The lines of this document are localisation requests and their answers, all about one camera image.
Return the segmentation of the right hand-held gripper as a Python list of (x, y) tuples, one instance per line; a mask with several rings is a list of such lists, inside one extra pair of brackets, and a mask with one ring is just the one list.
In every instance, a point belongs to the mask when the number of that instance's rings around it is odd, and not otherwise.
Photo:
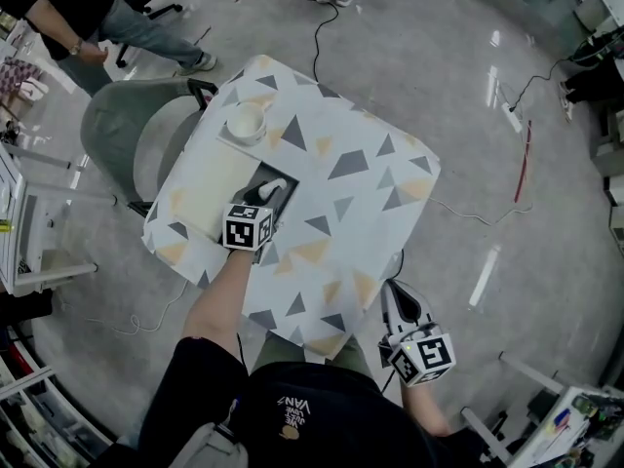
[(408, 285), (386, 280), (381, 311), (388, 331), (378, 343), (381, 365), (392, 368), (404, 386), (437, 380), (456, 365), (450, 335), (433, 320), (429, 304)]

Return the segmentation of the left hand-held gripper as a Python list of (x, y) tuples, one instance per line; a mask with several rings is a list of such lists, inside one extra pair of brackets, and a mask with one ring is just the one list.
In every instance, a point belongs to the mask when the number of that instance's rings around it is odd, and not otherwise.
[(273, 189), (268, 201), (260, 195), (263, 183), (234, 195), (222, 217), (222, 245), (231, 252), (253, 254), (253, 264), (260, 264), (264, 249), (273, 241), (280, 215), (289, 199), (289, 190)]

